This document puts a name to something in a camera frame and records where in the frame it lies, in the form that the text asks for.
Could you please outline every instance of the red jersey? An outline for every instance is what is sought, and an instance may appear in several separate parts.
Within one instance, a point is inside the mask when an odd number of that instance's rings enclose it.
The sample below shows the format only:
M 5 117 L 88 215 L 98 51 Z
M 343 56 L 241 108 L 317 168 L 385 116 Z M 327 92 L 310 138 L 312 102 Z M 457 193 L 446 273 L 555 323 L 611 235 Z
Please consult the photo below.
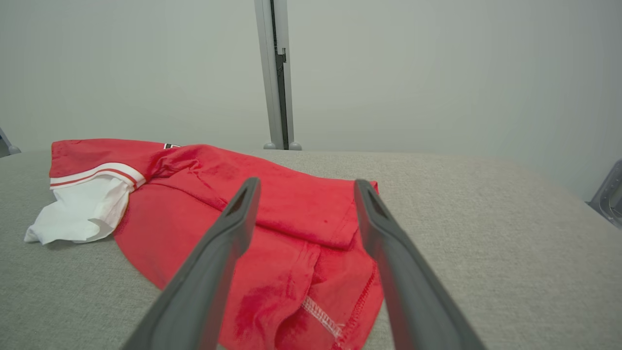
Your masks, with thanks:
M 80 184 L 102 176 L 132 191 L 114 237 L 159 288 L 244 180 L 259 177 L 253 239 L 236 264 L 219 342 L 229 350 L 363 347 L 383 294 L 358 233 L 353 181 L 315 177 L 204 144 L 52 145 L 52 189 L 79 191 Z

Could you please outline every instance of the white sleeve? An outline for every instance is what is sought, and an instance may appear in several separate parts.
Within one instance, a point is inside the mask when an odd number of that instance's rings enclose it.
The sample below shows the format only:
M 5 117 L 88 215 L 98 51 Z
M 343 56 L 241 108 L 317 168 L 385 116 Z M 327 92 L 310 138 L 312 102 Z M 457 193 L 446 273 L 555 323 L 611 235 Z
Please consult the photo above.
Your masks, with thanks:
M 54 189 L 57 201 L 41 210 L 24 241 L 47 244 L 57 239 L 75 243 L 102 239 L 119 224 L 132 190 L 127 182 L 110 175 Z

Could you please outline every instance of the seam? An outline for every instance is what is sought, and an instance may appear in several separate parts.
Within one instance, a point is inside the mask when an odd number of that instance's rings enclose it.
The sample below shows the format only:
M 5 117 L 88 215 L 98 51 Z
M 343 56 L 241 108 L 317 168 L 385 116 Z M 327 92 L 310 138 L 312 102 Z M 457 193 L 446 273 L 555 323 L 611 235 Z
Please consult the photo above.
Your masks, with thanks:
M 317 319 L 330 334 L 338 339 L 341 336 L 341 327 L 339 327 L 322 308 L 313 301 L 308 295 L 302 302 L 303 309 Z
M 334 349 L 335 348 L 340 349 L 341 344 L 346 343 L 349 340 L 348 338 L 351 336 L 352 331 L 356 327 L 358 318 L 361 315 L 361 312 L 363 311 L 365 303 L 367 302 L 367 297 L 369 295 L 369 289 L 371 288 L 371 285 L 373 284 L 377 273 L 378 273 L 378 268 L 374 264 L 374 269 L 371 272 L 371 276 L 369 277 L 367 284 L 363 288 L 363 292 L 359 296 L 358 301 L 356 302 L 355 307 L 352 310 L 350 319 L 348 320 L 348 322 L 346 323 L 346 326 L 341 332 L 341 337 L 337 339 L 337 341 L 335 342 L 335 346 L 333 347 Z

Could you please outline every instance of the white wall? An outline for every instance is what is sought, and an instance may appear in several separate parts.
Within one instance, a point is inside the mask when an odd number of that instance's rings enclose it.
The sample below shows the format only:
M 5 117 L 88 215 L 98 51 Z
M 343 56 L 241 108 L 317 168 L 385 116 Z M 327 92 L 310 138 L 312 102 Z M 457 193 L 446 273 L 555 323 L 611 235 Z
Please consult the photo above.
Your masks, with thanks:
M 252 1 L 1 0 L 0 126 L 22 151 L 270 141 Z
M 303 149 L 508 159 L 586 201 L 622 158 L 619 0 L 287 7 Z

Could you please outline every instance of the gray fabric surface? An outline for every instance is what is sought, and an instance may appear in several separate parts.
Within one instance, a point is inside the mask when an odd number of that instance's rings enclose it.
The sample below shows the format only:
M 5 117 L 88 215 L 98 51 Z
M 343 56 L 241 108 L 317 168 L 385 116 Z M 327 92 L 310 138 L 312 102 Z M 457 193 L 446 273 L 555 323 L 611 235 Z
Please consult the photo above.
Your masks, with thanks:
M 379 182 L 490 349 L 614 349 L 622 234 L 512 164 L 419 154 L 256 151 L 316 176 Z M 0 159 L 0 349 L 116 349 L 158 291 L 114 240 L 25 244 L 53 201 L 48 152 Z M 366 349 L 392 348 L 383 308 Z
M 24 243 L 54 201 L 49 152 L 0 159 L 0 349 L 118 349 L 159 290 L 112 237 Z

